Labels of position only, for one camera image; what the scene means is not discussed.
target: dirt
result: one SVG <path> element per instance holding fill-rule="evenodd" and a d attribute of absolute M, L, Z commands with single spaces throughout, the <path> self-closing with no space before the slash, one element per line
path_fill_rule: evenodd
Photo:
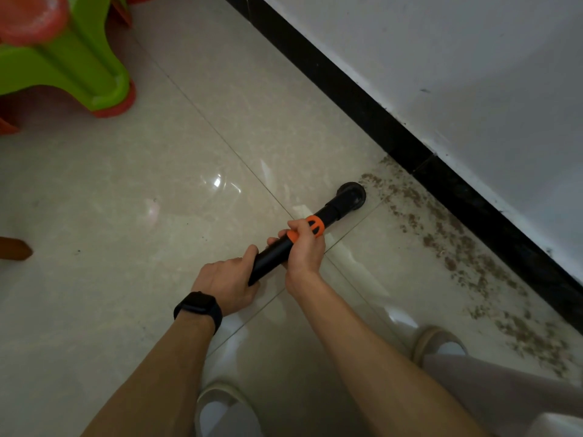
<path fill-rule="evenodd" d="M 398 220 L 399 229 L 404 234 L 418 236 L 421 245 L 433 251 L 451 273 L 453 282 L 468 292 L 472 302 L 466 312 L 472 319 L 492 322 L 518 355 L 531 356 L 559 378 L 567 378 L 567 362 L 574 359 L 567 342 L 559 338 L 561 325 L 536 319 L 530 311 L 527 287 L 455 215 L 389 156 L 380 162 L 375 173 L 362 175 L 360 183 L 369 193 L 371 189 L 378 193 L 390 214 Z M 514 305 L 503 303 L 510 291 L 521 301 L 521 308 L 516 307 L 520 312 L 501 309 Z"/>

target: black handle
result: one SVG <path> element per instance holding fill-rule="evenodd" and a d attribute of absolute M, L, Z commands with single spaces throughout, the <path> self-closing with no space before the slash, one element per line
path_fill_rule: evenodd
<path fill-rule="evenodd" d="M 337 220 L 344 218 L 349 212 L 362 207 L 366 200 L 366 191 L 357 182 L 347 182 L 343 184 L 336 196 L 322 209 L 315 213 L 324 223 L 325 227 L 331 226 Z M 249 286 L 256 283 L 268 272 L 281 263 L 288 260 L 293 242 L 287 235 L 283 235 L 278 241 L 273 242 L 265 250 L 255 257 L 253 271 L 249 278 Z"/>

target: baseboard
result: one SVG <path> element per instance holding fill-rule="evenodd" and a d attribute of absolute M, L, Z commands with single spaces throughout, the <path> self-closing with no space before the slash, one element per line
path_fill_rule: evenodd
<path fill-rule="evenodd" d="M 583 287 L 264 0 L 227 0 L 377 144 L 583 334 Z"/>

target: pants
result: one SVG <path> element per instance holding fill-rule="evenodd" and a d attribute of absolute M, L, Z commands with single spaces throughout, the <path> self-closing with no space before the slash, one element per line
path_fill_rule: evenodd
<path fill-rule="evenodd" d="M 499 437 L 527 435 L 543 413 L 583 417 L 583 389 L 568 383 L 460 355 L 427 355 L 423 370 Z"/>

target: person's left hand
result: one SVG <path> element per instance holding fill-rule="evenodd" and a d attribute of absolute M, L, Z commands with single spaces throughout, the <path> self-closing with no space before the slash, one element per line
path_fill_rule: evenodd
<path fill-rule="evenodd" d="M 223 317 L 245 308 L 259 289 L 259 282 L 247 286 L 258 252 L 255 245 L 250 245 L 243 257 L 206 264 L 200 269 L 191 291 L 214 296 Z"/>

